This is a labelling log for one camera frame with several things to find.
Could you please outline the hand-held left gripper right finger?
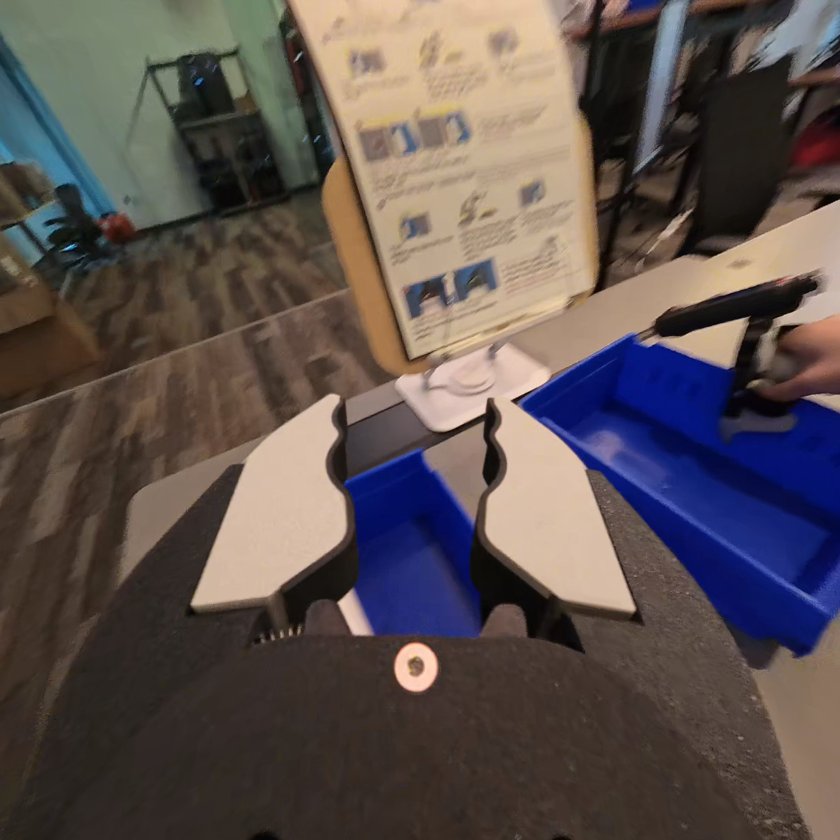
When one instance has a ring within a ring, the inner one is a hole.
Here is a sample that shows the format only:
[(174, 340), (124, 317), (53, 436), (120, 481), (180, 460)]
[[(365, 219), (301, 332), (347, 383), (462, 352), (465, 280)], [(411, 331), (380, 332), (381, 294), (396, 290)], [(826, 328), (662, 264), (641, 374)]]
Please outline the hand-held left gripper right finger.
[(590, 481), (562, 438), (506, 398), (484, 426), (470, 577), (489, 604), (629, 621), (637, 607)]

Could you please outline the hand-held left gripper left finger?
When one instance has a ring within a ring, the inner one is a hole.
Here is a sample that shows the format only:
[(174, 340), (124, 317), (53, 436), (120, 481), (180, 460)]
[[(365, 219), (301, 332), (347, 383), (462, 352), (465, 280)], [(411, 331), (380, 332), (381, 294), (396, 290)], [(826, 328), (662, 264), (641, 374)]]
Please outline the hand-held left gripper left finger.
[(341, 602), (360, 571), (345, 482), (347, 413), (328, 394), (245, 458), (191, 600), (194, 613), (304, 614)]

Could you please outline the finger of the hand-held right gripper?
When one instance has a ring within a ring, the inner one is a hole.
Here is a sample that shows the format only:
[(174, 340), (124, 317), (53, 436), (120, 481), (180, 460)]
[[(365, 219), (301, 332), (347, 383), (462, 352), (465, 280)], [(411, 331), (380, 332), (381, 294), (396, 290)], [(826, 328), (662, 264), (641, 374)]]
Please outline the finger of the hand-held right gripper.
[(718, 423), (721, 441), (729, 445), (740, 434), (787, 434), (798, 423), (793, 413), (781, 416), (765, 416), (757, 413), (741, 413), (738, 416), (722, 416)]

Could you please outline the blue plastic bin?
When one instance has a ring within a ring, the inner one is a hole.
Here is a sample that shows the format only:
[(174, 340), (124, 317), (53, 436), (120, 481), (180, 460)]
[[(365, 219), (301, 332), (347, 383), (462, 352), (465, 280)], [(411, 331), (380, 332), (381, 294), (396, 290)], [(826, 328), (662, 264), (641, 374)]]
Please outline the blue plastic bin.
[(732, 373), (632, 335), (521, 400), (603, 473), (745, 634), (809, 655), (839, 608), (839, 415), (724, 442)]
[(418, 448), (350, 478), (360, 569), (354, 591), (376, 636), (477, 637), (474, 522)]

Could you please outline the black office chair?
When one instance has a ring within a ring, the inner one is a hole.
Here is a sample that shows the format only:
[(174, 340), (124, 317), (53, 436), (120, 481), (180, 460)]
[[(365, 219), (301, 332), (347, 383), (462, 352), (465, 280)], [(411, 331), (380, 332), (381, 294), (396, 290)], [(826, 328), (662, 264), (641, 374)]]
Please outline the black office chair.
[(717, 82), (700, 117), (695, 208), (676, 258), (715, 256), (751, 237), (788, 159), (784, 122), (791, 57)]
[(58, 215), (45, 220), (48, 241), (53, 249), (63, 255), (66, 268), (87, 270), (104, 260), (107, 249), (103, 243), (98, 220), (91, 216), (74, 183), (57, 185), (54, 191)]

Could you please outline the framed grey board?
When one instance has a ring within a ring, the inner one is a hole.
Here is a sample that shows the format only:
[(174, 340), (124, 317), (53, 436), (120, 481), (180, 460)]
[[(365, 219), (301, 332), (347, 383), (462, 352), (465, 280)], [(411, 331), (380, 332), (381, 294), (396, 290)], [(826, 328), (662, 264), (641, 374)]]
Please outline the framed grey board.
[(658, 18), (654, 50), (637, 133), (633, 176), (639, 176), (662, 151), (666, 114), (674, 90), (691, 1), (668, 1)]

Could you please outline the wooden display board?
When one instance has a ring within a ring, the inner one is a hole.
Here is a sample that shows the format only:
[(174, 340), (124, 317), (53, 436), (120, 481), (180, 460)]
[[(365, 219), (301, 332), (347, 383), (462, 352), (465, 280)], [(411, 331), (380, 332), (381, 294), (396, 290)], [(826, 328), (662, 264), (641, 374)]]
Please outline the wooden display board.
[(577, 196), (583, 211), (583, 291), (565, 303), (549, 302), (536, 311), (480, 330), (467, 339), (447, 343), (442, 349), (414, 360), (408, 358), (395, 310), (382, 277), (369, 226), (349, 163), (339, 155), (322, 185), (322, 210), (329, 224), (345, 280), (353, 291), (366, 342), (374, 360), (395, 377), (425, 374), (440, 365), (484, 349), (499, 349), (526, 329), (540, 325), (581, 305), (595, 293), (601, 267), (596, 212), (596, 187), (592, 132), (583, 112), (575, 126)]

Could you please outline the wooden cabinet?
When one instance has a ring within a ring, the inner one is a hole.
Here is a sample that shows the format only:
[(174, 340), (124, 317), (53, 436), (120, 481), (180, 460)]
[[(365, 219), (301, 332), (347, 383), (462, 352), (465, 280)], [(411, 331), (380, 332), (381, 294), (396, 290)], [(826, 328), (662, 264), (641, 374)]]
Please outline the wooden cabinet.
[(52, 385), (99, 363), (93, 333), (7, 237), (49, 203), (49, 182), (30, 164), (2, 163), (1, 397)]

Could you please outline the printed instruction sheet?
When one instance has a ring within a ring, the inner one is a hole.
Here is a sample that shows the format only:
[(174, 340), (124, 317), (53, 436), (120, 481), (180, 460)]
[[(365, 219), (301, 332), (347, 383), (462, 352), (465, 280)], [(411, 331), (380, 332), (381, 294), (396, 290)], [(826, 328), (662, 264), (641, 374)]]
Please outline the printed instruction sheet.
[(592, 153), (551, 2), (288, 6), (408, 360), (592, 292)]

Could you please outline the metal shelf rack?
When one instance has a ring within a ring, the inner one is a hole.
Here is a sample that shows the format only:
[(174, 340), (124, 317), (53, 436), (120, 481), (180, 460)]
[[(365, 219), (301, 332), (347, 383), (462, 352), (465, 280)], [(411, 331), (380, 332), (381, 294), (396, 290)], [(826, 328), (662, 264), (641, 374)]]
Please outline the metal shelf rack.
[(206, 203), (203, 215), (234, 216), (282, 203), (290, 194), (241, 51), (235, 45), (143, 62), (132, 123), (152, 87), (192, 166)]

